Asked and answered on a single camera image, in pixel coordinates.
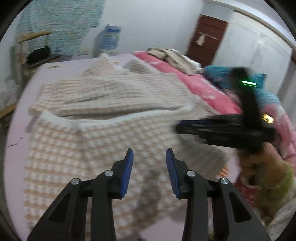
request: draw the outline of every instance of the person's hand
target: person's hand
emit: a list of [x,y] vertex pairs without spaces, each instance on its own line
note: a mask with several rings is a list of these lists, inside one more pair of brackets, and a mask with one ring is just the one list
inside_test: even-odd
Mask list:
[[254,164],[264,163],[262,170],[262,181],[268,186],[273,187],[278,184],[285,175],[286,166],[277,150],[270,143],[264,143],[264,149],[261,152],[247,154],[244,150],[238,150],[240,167],[242,168],[241,175],[250,177],[256,175]]

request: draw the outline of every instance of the power outlet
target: power outlet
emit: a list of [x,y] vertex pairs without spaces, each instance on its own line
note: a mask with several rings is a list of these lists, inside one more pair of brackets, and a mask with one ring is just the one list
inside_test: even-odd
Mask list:
[[78,51],[78,55],[88,55],[89,54],[89,50],[88,49],[80,49]]

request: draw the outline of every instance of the white trim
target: white trim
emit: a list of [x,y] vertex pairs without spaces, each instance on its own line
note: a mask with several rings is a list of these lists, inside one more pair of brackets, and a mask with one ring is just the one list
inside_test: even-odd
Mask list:
[[245,15],[248,15],[256,19],[257,21],[269,27],[276,34],[278,34],[293,48],[294,51],[296,51],[296,40],[294,39],[292,34],[286,29],[284,29],[280,24],[278,24],[272,18],[263,14],[262,12],[234,0],[203,0],[203,1],[231,8],[235,11],[241,12]]

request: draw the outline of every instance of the floor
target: floor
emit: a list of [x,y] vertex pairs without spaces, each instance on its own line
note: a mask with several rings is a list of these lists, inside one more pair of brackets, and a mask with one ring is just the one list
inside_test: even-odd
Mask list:
[[9,212],[6,205],[5,191],[4,191],[4,179],[3,179],[3,166],[4,166],[4,152],[5,141],[8,132],[8,127],[0,128],[0,210],[8,223],[12,226]]

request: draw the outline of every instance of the green light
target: green light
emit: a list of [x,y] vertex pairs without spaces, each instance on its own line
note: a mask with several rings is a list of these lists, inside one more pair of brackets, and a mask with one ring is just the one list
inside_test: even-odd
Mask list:
[[243,82],[244,84],[257,85],[257,84],[254,83],[254,82],[249,82],[249,81],[245,81],[245,80],[243,80],[242,82]]

